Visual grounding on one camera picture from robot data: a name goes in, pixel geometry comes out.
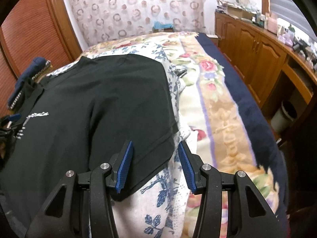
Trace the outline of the grey window blind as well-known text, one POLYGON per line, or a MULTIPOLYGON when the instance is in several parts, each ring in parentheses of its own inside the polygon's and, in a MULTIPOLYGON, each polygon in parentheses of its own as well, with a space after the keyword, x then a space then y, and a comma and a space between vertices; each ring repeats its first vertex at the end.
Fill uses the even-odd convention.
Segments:
POLYGON ((286 20, 311 38, 316 39, 316 35, 307 19, 292 0, 270 0, 269 4, 270 11, 276 14, 278 18, 286 20))

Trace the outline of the long wooden cabinet desk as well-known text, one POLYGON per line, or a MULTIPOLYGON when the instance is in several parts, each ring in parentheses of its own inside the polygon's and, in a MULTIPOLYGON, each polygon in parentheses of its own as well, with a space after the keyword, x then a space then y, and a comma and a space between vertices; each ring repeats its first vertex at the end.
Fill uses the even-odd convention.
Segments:
POLYGON ((271 118, 283 101, 289 101, 302 115, 316 90, 309 63, 269 31, 224 13, 214 15, 219 48, 262 114, 271 118))

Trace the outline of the circle patterned headboard cover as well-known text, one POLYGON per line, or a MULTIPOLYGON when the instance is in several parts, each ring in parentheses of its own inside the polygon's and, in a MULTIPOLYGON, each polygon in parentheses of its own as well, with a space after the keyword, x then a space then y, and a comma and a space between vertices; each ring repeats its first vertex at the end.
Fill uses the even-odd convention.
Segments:
POLYGON ((204 32, 206 0, 68 0, 88 46, 152 33, 155 24, 204 32))

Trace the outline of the wooden louvered wardrobe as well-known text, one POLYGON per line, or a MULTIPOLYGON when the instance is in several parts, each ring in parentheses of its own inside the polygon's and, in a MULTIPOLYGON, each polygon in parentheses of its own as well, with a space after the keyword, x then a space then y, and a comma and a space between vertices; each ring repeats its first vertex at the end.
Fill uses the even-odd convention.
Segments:
POLYGON ((65 0, 19 0, 1 25, 1 115, 18 77, 35 57, 53 69, 82 53, 65 0))

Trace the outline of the cardboard box on desk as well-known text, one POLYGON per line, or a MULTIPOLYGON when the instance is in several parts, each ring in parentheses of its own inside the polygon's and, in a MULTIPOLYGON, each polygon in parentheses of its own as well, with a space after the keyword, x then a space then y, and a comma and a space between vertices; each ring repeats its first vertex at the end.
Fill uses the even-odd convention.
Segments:
POLYGON ((243 10, 240 7, 227 5, 227 14, 231 17, 252 20, 255 16, 252 12, 243 10))

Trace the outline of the grey waste bin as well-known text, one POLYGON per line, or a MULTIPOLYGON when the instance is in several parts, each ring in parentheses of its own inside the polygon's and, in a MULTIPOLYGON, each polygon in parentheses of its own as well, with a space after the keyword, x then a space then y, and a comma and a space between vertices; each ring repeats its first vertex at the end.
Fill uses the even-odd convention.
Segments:
POLYGON ((271 119, 271 126, 276 133, 283 132, 297 118, 295 107, 290 101, 282 101, 280 108, 271 119))

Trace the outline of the folded navy blue garment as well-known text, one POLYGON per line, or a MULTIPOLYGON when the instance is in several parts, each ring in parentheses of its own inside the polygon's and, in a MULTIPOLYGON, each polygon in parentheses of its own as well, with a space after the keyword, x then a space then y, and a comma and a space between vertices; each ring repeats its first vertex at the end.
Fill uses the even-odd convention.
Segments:
POLYGON ((8 99, 8 108, 13 108, 13 105, 16 103, 16 98, 18 94, 21 92, 24 83, 28 79, 34 79, 35 77, 39 77, 41 73, 43 73, 49 66, 51 65, 43 57, 36 57, 32 60, 27 69, 21 74, 21 76, 16 81, 14 91, 8 99))

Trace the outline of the blue tissue box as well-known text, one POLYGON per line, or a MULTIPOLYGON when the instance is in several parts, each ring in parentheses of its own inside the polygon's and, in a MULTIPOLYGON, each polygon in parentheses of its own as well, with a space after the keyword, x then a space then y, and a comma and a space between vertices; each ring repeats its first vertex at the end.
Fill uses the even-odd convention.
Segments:
POLYGON ((172 23, 162 23, 156 21, 153 25, 152 32, 174 32, 174 25, 172 23))

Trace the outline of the black t-shirt white print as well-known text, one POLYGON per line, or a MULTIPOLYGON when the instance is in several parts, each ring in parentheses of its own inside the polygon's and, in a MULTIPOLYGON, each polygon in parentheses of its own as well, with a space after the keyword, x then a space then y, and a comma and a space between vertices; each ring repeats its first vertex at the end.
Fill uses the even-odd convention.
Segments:
POLYGON ((134 145, 124 196, 135 193, 172 157, 177 133, 162 62, 111 55, 78 63, 26 84, 10 156, 1 170, 14 216, 28 227, 61 177, 108 162, 134 145))

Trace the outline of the navy blue bed sheet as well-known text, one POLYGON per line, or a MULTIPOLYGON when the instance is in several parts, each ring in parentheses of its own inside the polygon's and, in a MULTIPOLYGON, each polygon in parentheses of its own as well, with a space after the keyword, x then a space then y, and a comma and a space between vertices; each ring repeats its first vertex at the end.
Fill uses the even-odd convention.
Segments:
POLYGON ((250 140, 256 164, 263 166, 265 170, 271 170, 273 182, 279 185, 279 189, 276 190, 279 199, 276 217, 283 230, 282 237, 288 237, 290 232, 286 217, 288 176, 285 158, 276 145, 273 132, 247 86, 217 46, 204 33, 200 33, 196 39, 206 53, 224 67, 225 85, 238 106, 239 115, 250 140))

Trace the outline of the blue floral white quilt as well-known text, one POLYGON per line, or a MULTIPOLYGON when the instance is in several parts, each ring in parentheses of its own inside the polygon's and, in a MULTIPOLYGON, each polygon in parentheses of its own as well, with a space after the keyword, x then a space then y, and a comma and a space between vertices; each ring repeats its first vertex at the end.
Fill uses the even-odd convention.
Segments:
POLYGON ((49 192, 69 169, 84 173, 110 160, 126 140, 134 154, 114 198, 121 237, 177 237, 175 198, 181 166, 176 145, 190 134, 178 115, 179 80, 156 42, 87 55, 48 77, 49 192))

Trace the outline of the pink floral beige blanket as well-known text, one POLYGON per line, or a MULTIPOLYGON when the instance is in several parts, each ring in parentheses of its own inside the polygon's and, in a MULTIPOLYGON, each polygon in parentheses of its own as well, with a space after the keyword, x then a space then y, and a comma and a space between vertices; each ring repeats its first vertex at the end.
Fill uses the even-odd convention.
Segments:
MULTIPOLYGON (((153 33, 105 42, 83 55, 136 52, 165 67, 179 131, 191 152, 219 171, 245 171, 276 214, 279 185, 271 170, 256 164, 236 102, 225 85, 224 67, 209 56, 194 32, 153 33)), ((177 153, 134 195, 113 205, 120 237, 191 237, 201 197, 192 194, 177 153)))

